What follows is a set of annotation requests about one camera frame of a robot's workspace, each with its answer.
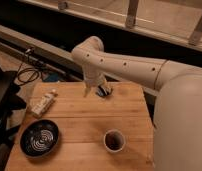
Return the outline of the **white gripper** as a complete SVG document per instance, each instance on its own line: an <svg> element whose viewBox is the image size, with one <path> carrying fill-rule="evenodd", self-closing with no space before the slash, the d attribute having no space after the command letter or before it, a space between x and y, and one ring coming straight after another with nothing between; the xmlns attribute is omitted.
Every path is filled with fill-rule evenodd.
<svg viewBox="0 0 202 171"><path fill-rule="evenodd" d="M92 87L107 86L106 78L104 74L100 72L85 73L84 82L85 82L86 88L84 89L83 97L85 98L90 93Z"/></svg>

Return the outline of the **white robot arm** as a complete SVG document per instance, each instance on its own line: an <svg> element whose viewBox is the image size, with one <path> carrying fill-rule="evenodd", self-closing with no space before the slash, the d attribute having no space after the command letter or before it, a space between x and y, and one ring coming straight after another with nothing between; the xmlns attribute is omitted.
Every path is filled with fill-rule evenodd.
<svg viewBox="0 0 202 171"><path fill-rule="evenodd" d="M155 171L202 171L202 68L175 61L106 53L100 38L75 46L72 59L88 89L105 86L105 73L155 90Z"/></svg>

